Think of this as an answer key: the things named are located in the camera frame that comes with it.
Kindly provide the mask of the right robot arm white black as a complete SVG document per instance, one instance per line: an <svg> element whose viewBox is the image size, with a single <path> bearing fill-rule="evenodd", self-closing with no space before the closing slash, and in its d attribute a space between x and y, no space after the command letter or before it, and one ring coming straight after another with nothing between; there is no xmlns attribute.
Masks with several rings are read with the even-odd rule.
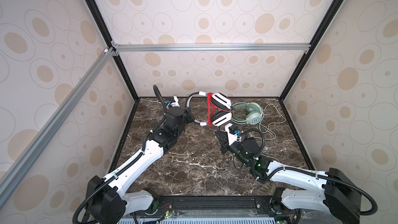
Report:
<svg viewBox="0 0 398 224"><path fill-rule="evenodd" d="M286 209L308 209L331 214L343 224L358 224L361 216L377 212L374 198L357 187L340 170L311 171L287 166L262 155L265 139L258 144L252 132L258 129L239 131L234 124L225 130L215 131L222 154L230 152L260 183L273 181L297 187L297 190L277 188L269 203L276 214Z"/></svg>

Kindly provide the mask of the mint green headphones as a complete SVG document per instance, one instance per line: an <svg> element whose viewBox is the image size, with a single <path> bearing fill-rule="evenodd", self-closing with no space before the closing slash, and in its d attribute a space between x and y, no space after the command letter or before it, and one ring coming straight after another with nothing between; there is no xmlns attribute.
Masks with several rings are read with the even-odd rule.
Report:
<svg viewBox="0 0 398 224"><path fill-rule="evenodd" d="M260 124L263 120L263 108L258 103L235 103L232 105L232 108L234 109L234 112L232 113L231 120L236 124L256 125ZM247 112L245 118L239 118L235 115L239 110L245 110Z"/></svg>

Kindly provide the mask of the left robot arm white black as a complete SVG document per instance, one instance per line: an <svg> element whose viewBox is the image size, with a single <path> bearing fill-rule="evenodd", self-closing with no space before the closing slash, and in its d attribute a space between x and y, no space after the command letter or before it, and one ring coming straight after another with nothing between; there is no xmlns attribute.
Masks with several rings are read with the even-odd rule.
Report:
<svg viewBox="0 0 398 224"><path fill-rule="evenodd" d="M194 121L190 110L179 106L167 107L157 85L155 96L162 104L164 115L158 126L143 140L141 149L117 169L103 178L94 176L88 183L86 199L77 207L72 222L80 223L82 210L93 218L93 224L116 224L127 214L148 210L154 196L146 190L128 193L135 180L154 162L167 153Z"/></svg>

